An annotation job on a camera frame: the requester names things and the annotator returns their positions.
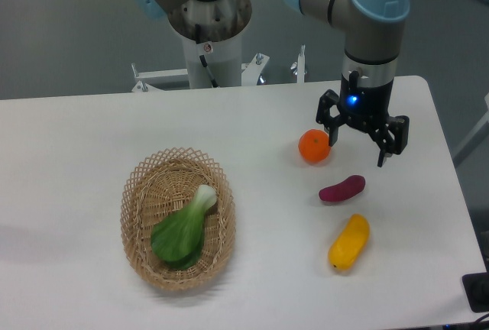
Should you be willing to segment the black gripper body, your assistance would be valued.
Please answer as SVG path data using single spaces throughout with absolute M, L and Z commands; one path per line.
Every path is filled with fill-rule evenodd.
M 341 81 L 339 112 L 347 126 L 359 131 L 376 131 L 389 118 L 388 106 L 393 80 L 374 88 L 351 89 L 344 76 Z

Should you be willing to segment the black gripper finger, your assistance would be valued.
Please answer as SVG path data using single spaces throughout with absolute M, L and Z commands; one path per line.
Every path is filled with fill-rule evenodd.
M 329 146 L 338 140 L 338 129 L 342 126 L 341 115 L 332 116 L 331 110 L 339 103 L 339 95 L 328 89 L 320 98 L 316 111 L 316 123 L 322 125 L 329 136 Z
M 405 115 L 388 117 L 371 135 L 372 141 L 379 147 L 377 166 L 382 167 L 387 158 L 401 155 L 408 143 L 410 118 Z

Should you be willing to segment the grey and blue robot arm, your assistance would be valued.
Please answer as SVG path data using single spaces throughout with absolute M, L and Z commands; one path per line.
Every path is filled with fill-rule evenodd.
M 239 86 L 241 35 L 250 0 L 135 0 L 150 18 L 166 17 L 186 48 L 193 88 Z M 331 143 L 347 125 L 370 136 L 383 163 L 407 145 L 410 121 L 388 106 L 410 0 L 283 0 L 345 34 L 341 88 L 319 100 L 316 121 Z

